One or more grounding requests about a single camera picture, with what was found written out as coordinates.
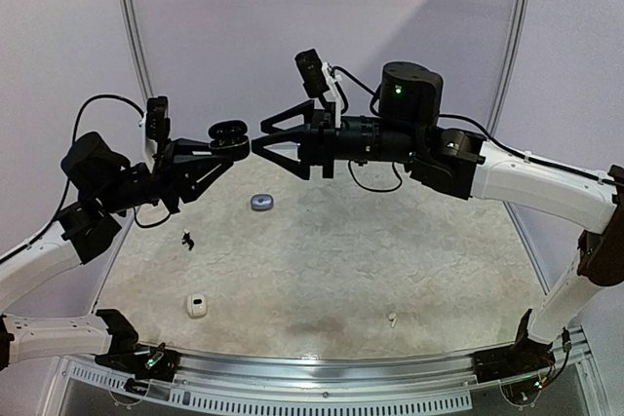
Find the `black earbud charging case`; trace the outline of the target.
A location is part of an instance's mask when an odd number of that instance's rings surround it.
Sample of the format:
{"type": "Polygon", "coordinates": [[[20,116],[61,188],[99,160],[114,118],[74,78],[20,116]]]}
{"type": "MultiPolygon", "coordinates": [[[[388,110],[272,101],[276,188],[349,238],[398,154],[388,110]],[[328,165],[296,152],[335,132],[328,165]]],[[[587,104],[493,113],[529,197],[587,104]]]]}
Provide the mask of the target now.
{"type": "Polygon", "coordinates": [[[226,156],[233,161],[246,159],[250,152],[248,126],[241,120],[222,121],[208,129],[210,151],[214,155],[226,156]]]}

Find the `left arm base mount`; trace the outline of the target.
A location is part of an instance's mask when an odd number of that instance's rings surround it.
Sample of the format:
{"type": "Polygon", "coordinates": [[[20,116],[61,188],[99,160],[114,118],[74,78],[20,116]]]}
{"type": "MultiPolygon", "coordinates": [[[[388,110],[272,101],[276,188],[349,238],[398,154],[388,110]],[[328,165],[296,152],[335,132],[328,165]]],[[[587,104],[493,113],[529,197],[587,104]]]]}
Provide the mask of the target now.
{"type": "Polygon", "coordinates": [[[111,337],[107,352],[95,356],[96,364],[132,374],[136,380],[174,381],[179,352],[169,349],[165,343],[157,346],[141,344],[137,331],[117,310],[100,309],[96,316],[104,321],[111,337]]]}

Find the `aluminium front rail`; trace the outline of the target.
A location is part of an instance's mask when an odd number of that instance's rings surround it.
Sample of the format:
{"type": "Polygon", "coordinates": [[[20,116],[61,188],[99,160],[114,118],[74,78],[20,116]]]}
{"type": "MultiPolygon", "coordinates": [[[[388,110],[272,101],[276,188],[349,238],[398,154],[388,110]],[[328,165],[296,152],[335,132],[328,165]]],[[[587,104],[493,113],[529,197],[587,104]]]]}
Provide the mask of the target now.
{"type": "Polygon", "coordinates": [[[170,382],[133,381],[92,359],[58,365],[47,415],[606,415],[583,330],[543,369],[487,381],[481,349],[402,359],[181,355],[170,382]]]}

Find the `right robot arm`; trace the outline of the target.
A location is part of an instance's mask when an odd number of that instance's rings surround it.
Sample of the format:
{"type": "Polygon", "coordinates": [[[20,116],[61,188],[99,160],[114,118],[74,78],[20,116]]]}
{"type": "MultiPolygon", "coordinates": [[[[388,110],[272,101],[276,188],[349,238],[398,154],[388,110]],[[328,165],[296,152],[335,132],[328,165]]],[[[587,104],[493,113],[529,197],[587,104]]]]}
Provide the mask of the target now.
{"type": "Polygon", "coordinates": [[[444,195],[532,208],[578,225],[574,260],[543,302],[528,312],[504,364],[524,373],[540,360],[541,345],[602,289],[623,281],[623,170],[584,170],[510,148],[479,125],[438,124],[442,77],[415,63],[391,61],[371,95],[370,114],[347,116],[337,94],[340,68],[301,61],[308,100],[265,119],[253,152],[301,179],[313,168],[332,177],[336,161],[402,165],[409,177],[444,195]]]}

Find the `purple earbud charging case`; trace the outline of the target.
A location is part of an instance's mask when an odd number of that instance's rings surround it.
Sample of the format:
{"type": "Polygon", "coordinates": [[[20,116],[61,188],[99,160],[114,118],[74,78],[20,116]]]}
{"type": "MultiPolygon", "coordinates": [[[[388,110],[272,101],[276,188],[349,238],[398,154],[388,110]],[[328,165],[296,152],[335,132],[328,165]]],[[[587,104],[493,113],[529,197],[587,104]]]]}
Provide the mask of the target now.
{"type": "Polygon", "coordinates": [[[253,211],[267,211],[274,207],[274,198],[270,194],[255,194],[250,200],[253,211]]]}

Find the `white earbud charging case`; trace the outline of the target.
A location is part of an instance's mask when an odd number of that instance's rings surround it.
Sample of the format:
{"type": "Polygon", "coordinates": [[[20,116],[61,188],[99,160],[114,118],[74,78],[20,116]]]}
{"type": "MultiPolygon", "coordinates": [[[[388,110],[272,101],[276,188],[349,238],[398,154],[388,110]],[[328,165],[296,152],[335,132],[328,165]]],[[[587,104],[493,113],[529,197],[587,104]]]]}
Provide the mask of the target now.
{"type": "Polygon", "coordinates": [[[203,318],[208,313],[207,299],[203,293],[191,293],[186,297],[186,313],[192,320],[203,318]]]}

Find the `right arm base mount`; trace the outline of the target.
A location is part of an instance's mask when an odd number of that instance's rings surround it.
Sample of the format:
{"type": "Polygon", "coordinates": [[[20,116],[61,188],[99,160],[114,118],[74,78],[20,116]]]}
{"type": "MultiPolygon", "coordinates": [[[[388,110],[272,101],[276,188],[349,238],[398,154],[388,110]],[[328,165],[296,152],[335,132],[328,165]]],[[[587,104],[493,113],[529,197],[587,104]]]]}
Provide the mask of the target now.
{"type": "Polygon", "coordinates": [[[471,360],[479,383],[549,369],[556,362],[553,344],[531,339],[525,328],[517,331],[512,344],[475,352],[471,360]]]}

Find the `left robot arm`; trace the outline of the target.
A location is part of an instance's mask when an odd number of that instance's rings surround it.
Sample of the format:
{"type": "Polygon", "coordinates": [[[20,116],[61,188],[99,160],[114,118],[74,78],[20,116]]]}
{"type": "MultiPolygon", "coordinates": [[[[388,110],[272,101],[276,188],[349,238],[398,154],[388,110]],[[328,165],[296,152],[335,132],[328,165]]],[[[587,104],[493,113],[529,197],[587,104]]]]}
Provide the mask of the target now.
{"type": "Polygon", "coordinates": [[[63,208],[41,236],[1,259],[1,365],[50,356],[90,354],[138,370],[145,352],[138,334],[117,310],[75,318],[20,318],[9,310],[39,285],[104,254],[121,230],[117,215],[142,205],[163,204],[176,214],[196,201],[236,162],[248,157],[247,136],[206,143],[161,141],[154,167],[132,165],[97,132],[81,135],[61,161],[78,199],[63,208]]]}

